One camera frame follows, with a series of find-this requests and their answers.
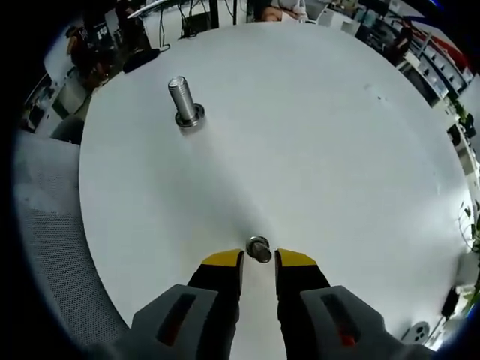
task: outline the red object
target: red object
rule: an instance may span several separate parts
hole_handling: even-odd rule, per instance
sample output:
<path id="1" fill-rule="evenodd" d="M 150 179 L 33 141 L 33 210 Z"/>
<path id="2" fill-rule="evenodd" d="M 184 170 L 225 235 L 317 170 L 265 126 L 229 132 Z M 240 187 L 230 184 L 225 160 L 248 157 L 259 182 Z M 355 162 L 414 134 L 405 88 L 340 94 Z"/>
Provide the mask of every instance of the red object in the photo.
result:
<path id="1" fill-rule="evenodd" d="M 342 339 L 342 345 L 344 345 L 345 347 L 353 347 L 356 344 L 355 339 L 352 335 L 340 333 L 340 337 Z"/>
<path id="2" fill-rule="evenodd" d="M 423 34 L 420 31 L 415 32 L 416 36 L 422 40 L 426 38 L 425 34 Z M 470 63 L 468 62 L 467 58 L 462 54 L 460 51 L 458 51 L 456 48 L 454 48 L 452 45 L 446 43 L 445 41 L 439 39 L 436 36 L 432 36 L 431 40 L 435 44 L 435 47 L 437 50 L 443 50 L 448 53 L 448 55 L 451 57 L 451 59 L 454 61 L 454 63 L 457 65 L 458 70 L 464 71 L 465 68 L 469 68 L 470 71 L 472 70 L 472 67 Z"/>

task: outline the black object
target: black object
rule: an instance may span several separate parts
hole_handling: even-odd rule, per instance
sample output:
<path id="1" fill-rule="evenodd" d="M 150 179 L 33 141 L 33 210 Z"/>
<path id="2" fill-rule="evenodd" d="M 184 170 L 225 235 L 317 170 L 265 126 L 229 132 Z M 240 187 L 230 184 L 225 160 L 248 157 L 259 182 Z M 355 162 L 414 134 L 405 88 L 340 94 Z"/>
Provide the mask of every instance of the black object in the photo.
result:
<path id="1" fill-rule="evenodd" d="M 119 0 L 115 5 L 118 27 L 121 30 L 124 43 L 129 51 L 133 51 L 139 44 L 143 27 L 138 19 L 128 19 L 128 10 L 133 10 L 133 5 L 127 0 Z"/>
<path id="2" fill-rule="evenodd" d="M 30 114 L 28 115 L 28 120 L 36 128 L 40 124 L 40 120 L 44 117 L 45 111 L 41 109 L 36 104 L 31 106 Z"/>
<path id="3" fill-rule="evenodd" d="M 238 0 L 233 0 L 233 25 L 237 25 L 237 4 Z"/>
<path id="4" fill-rule="evenodd" d="M 316 263 L 285 266 L 281 251 L 275 251 L 278 308 L 288 359 L 318 359 L 314 323 L 300 293 L 330 287 Z"/>
<path id="5" fill-rule="evenodd" d="M 455 291 L 455 288 L 452 287 L 447 294 L 447 298 L 445 299 L 445 302 L 443 303 L 442 307 L 442 315 L 448 320 L 450 316 L 453 314 L 455 311 L 455 306 L 457 306 L 458 303 L 458 294 Z"/>
<path id="6" fill-rule="evenodd" d="M 447 134 L 451 136 L 451 143 L 453 146 L 459 146 L 460 145 L 460 132 L 458 131 L 458 127 L 455 125 L 452 125 L 448 130 Z"/>
<path id="7" fill-rule="evenodd" d="M 208 0 L 210 5 L 210 14 L 211 14 L 211 28 L 218 29 L 220 23 L 218 22 L 218 0 Z"/>
<path id="8" fill-rule="evenodd" d="M 82 142 L 83 126 L 85 122 L 76 115 L 69 115 L 53 131 L 52 139 L 80 145 Z"/>
<path id="9" fill-rule="evenodd" d="M 235 266 L 202 263 L 188 281 L 189 287 L 217 292 L 203 326 L 198 359 L 228 359 L 239 320 L 244 252 L 238 252 Z"/>
<path id="10" fill-rule="evenodd" d="M 462 124 L 463 128 L 465 129 L 465 136 L 468 138 L 474 137 L 477 132 L 473 127 L 473 116 L 472 114 L 468 114 L 465 119 L 461 119 L 460 123 Z"/>
<path id="11" fill-rule="evenodd" d="M 212 28 L 210 12 L 199 13 L 185 17 L 181 20 L 183 34 L 185 38 L 191 38 L 200 32 L 206 32 Z"/>
<path id="12" fill-rule="evenodd" d="M 140 50 L 131 55 L 123 65 L 123 71 L 127 74 L 140 66 L 156 59 L 160 54 L 159 49 Z"/>

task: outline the white round table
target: white round table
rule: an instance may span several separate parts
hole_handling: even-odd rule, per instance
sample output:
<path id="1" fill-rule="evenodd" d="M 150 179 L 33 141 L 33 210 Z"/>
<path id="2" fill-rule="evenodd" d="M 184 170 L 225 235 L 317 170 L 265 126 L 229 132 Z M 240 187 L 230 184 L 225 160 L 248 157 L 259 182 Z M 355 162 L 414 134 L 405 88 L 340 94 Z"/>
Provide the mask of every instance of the white round table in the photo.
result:
<path id="1" fill-rule="evenodd" d="M 167 83 L 185 76 L 206 126 L 183 136 Z M 263 235 L 313 257 L 400 336 L 433 321 L 471 206 L 435 112 L 372 49 L 305 24 L 180 40 L 93 96 L 80 199 L 91 255 L 124 320 L 203 258 Z M 232 359 L 285 358 L 274 264 L 247 258 Z"/>

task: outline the bolt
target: bolt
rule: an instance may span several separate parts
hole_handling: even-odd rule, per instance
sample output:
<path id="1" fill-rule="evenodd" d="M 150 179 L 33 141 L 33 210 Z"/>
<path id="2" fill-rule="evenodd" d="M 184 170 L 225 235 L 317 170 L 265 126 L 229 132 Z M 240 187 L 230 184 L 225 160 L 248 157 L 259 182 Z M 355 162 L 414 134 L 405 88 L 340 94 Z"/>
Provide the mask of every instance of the bolt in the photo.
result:
<path id="1" fill-rule="evenodd" d="M 168 82 L 168 90 L 177 108 L 175 121 L 180 128 L 197 126 L 205 118 L 205 110 L 194 103 L 188 82 L 183 76 L 176 76 Z"/>
<path id="2" fill-rule="evenodd" d="M 267 263 L 272 258 L 269 241 L 263 236 L 252 236 L 247 243 L 247 254 L 259 263 Z"/>

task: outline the office chair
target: office chair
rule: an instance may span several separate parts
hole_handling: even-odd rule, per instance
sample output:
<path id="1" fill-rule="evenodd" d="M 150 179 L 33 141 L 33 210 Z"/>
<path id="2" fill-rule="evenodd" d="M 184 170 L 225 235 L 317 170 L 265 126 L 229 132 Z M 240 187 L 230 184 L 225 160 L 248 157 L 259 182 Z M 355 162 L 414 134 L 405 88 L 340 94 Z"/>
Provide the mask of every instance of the office chair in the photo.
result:
<path id="1" fill-rule="evenodd" d="M 83 230 L 80 147 L 21 132 L 13 198 L 25 255 L 56 316 L 80 346 L 128 330 L 95 269 Z"/>

